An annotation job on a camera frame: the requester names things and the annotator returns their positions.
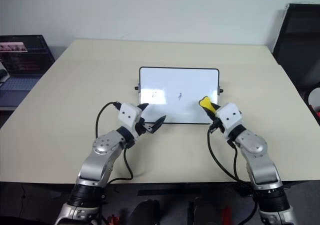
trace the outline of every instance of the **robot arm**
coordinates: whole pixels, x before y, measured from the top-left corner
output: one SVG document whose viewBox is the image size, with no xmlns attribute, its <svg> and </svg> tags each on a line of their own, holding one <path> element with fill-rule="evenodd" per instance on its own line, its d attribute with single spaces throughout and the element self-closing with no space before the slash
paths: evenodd
<svg viewBox="0 0 320 225">
<path fill-rule="evenodd" d="M 219 107 L 208 97 L 199 102 L 213 120 L 211 131 L 220 129 L 224 137 L 241 150 L 247 164 L 251 184 L 256 193 L 259 214 L 264 224 L 296 225 L 293 208 L 289 205 L 274 162 L 269 158 L 267 142 L 243 126 L 241 112 L 233 103 Z"/>
<path fill-rule="evenodd" d="M 152 127 L 146 125 L 141 113 L 147 105 L 114 103 L 119 110 L 118 119 L 121 126 L 95 139 L 91 153 L 85 159 L 76 184 L 67 203 L 62 206 L 55 225 L 90 224 L 97 216 L 114 162 L 122 150 L 131 148 L 146 131 L 154 133 L 166 118 L 159 118 Z"/>
</svg>

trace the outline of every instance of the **laptop keyboard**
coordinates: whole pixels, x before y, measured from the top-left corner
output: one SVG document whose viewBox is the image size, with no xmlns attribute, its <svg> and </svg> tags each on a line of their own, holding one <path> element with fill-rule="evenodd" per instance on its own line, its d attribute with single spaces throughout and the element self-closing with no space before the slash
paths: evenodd
<svg viewBox="0 0 320 225">
<path fill-rule="evenodd" d="M 10 77 L 5 81 L 0 90 L 20 90 L 20 91 L 30 91 L 40 78 L 29 78 L 29 77 Z"/>
</svg>

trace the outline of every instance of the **beige tabletop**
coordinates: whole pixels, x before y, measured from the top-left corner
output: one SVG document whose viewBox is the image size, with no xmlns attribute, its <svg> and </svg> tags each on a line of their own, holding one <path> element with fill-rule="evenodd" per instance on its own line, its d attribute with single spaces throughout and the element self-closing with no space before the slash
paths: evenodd
<svg viewBox="0 0 320 225">
<path fill-rule="evenodd" d="M 139 68 L 218 68 L 224 93 L 245 126 L 268 142 L 283 180 L 320 179 L 320 127 L 265 46 L 79 39 L 41 78 L 0 130 L 0 180 L 74 183 L 91 151 L 100 108 L 110 101 L 137 104 Z M 117 129 L 113 107 L 100 118 L 99 134 Z M 164 124 L 127 152 L 130 183 L 230 181 L 211 158 L 208 125 Z M 211 145 L 232 171 L 234 151 L 222 134 Z M 245 160 L 238 174 L 248 179 Z M 111 177 L 129 176 L 122 156 Z"/>
</svg>

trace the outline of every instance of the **whiteboard frame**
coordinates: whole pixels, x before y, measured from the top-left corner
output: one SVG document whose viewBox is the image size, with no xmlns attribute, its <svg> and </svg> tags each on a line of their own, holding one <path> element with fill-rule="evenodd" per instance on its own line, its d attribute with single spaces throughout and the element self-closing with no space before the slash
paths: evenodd
<svg viewBox="0 0 320 225">
<path fill-rule="evenodd" d="M 184 69 L 184 70 L 216 70 L 218 73 L 217 76 L 217 102 L 219 102 L 220 96 L 220 71 L 218 68 L 210 68 L 210 67 L 166 67 L 166 66 L 141 66 L 139 68 L 139 84 L 138 84 L 138 100 L 139 104 L 141 104 L 141 69 L 149 68 L 149 69 Z M 146 121 L 148 124 L 154 124 L 155 122 Z M 190 124 L 190 125 L 201 125 L 201 124 L 210 124 L 211 122 L 166 122 L 164 124 Z"/>
</svg>

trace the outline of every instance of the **whiteboard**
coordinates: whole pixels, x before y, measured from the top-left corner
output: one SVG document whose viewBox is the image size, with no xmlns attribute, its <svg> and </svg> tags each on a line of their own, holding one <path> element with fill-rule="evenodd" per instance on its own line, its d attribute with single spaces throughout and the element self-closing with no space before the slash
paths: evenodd
<svg viewBox="0 0 320 225">
<path fill-rule="evenodd" d="M 219 70 L 216 68 L 141 67 L 139 102 L 146 123 L 166 115 L 165 123 L 209 124 L 199 101 L 208 96 L 218 104 Z"/>
</svg>

